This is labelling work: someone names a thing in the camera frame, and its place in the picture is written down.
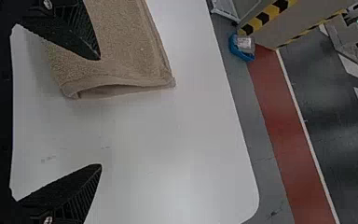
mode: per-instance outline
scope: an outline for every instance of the beige towel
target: beige towel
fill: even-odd
[[[45,42],[63,94],[101,98],[175,85],[145,0],[87,0],[85,5],[100,45],[100,61]]]

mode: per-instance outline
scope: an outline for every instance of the dark floor tile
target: dark floor tile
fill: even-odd
[[[282,57],[340,223],[358,224],[358,79],[346,74],[318,32],[289,45]]]

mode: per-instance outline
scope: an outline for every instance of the metal frame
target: metal frame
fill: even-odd
[[[222,4],[220,4],[221,2],[228,2],[231,5],[231,11],[227,11],[228,8],[222,8]],[[219,14],[235,22],[241,21],[241,19],[238,17],[237,9],[235,8],[235,5],[232,0],[212,0],[212,5],[213,9],[211,10],[211,13]]]

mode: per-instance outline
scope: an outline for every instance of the floor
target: floor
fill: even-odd
[[[257,213],[245,223],[295,223],[247,65],[227,47],[235,28],[229,20],[211,17],[260,194]]]
[[[340,222],[358,223],[356,66],[345,69],[342,56],[320,32],[281,53]]]
[[[260,194],[245,223],[358,223],[358,64],[322,30],[244,63],[211,16]]]

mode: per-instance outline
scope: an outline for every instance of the gray floor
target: gray floor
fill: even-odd
[[[246,63],[227,47],[235,28],[231,21],[218,15],[211,18],[260,193],[257,213],[244,223],[295,223]]]

